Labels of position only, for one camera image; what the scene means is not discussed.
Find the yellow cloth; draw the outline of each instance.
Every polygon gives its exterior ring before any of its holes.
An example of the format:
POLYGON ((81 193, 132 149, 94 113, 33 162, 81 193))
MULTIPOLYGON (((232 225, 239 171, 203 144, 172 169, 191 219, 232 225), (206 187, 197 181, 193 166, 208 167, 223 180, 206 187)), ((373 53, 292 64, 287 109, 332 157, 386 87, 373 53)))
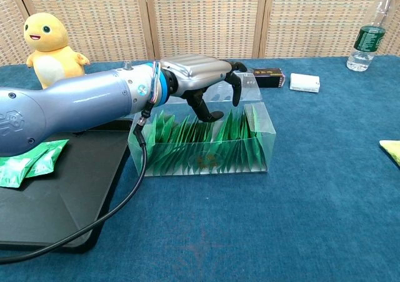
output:
POLYGON ((381 140, 379 144, 393 157, 400 166, 400 140, 381 140))

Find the plastic water bottle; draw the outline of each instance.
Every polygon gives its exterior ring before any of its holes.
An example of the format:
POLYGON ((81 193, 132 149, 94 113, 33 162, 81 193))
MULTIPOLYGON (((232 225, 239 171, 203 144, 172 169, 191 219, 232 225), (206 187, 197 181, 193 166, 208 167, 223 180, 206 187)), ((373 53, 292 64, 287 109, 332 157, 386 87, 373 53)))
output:
POLYGON ((367 70, 382 42, 394 10, 394 0, 377 0, 371 6, 354 43, 354 49, 347 60, 349 69, 367 70))

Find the yellow plush toy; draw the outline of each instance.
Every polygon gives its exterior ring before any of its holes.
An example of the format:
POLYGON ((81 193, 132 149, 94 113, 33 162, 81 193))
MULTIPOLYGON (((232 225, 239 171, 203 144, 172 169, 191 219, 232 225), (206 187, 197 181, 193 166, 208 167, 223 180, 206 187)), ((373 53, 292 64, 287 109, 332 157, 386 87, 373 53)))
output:
POLYGON ((25 41, 35 49, 26 61, 35 70, 43 89, 62 78, 82 76, 89 60, 68 46, 68 34, 58 18, 48 13, 29 16, 24 25, 25 41))

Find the black box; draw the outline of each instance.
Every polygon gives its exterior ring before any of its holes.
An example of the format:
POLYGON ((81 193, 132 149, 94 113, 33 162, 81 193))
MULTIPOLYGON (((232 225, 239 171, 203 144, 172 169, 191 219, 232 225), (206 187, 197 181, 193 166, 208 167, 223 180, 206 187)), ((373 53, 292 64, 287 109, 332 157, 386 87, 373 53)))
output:
POLYGON ((278 88, 285 83, 285 75, 280 68, 254 68, 253 75, 260 88, 278 88))

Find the black cable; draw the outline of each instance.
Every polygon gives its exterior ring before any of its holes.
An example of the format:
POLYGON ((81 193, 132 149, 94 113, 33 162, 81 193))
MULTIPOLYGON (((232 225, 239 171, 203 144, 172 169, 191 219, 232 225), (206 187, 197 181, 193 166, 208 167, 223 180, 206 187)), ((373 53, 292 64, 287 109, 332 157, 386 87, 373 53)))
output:
POLYGON ((143 152, 143 164, 142 164, 142 170, 140 172, 139 178, 137 179, 137 182, 131 192, 126 196, 126 198, 120 202, 113 210, 109 211, 93 223, 87 225, 86 227, 76 231, 75 233, 65 237, 64 239, 57 241, 56 243, 50 244, 49 246, 45 246, 44 248, 38 249, 36 251, 30 252, 28 254, 22 254, 22 255, 17 255, 17 256, 12 256, 12 257, 5 257, 5 258, 0 258, 0 264, 11 264, 11 263, 17 263, 17 262, 22 262, 26 260, 30 260, 36 257, 39 257, 41 255, 44 255, 50 251, 53 251, 61 246, 63 246, 66 243, 69 243, 72 240, 75 240, 76 238, 82 236, 83 234, 87 233, 88 231, 94 229, 98 225, 102 224, 105 222, 107 219, 112 217, 114 214, 116 214, 138 191, 144 174, 146 172, 146 166, 148 163, 148 152, 146 149, 146 143, 139 141, 140 146, 142 147, 142 152, 143 152))

